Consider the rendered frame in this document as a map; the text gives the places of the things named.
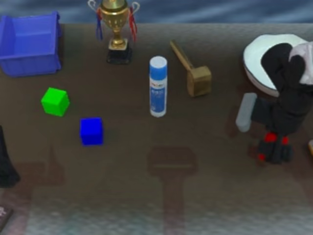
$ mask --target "bottle label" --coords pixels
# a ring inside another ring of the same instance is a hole
[[[156,113],[160,113],[165,109],[165,87],[155,89],[150,87],[150,109]]]

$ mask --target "blue cap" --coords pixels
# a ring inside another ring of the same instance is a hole
[[[150,77],[159,81],[167,77],[167,60],[164,57],[155,56],[150,60]]]

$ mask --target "trophy base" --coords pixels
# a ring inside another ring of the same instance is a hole
[[[115,65],[127,65],[131,62],[133,50],[127,44],[125,50],[112,50],[109,49],[107,62]]]

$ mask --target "wooden mallet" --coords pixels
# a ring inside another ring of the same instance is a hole
[[[191,97],[211,92],[212,74],[207,66],[195,68],[175,40],[170,41],[171,47],[180,62],[187,69],[187,90]]]

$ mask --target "green cube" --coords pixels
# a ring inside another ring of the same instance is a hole
[[[69,106],[69,98],[66,91],[49,87],[41,104],[46,114],[62,117]]]

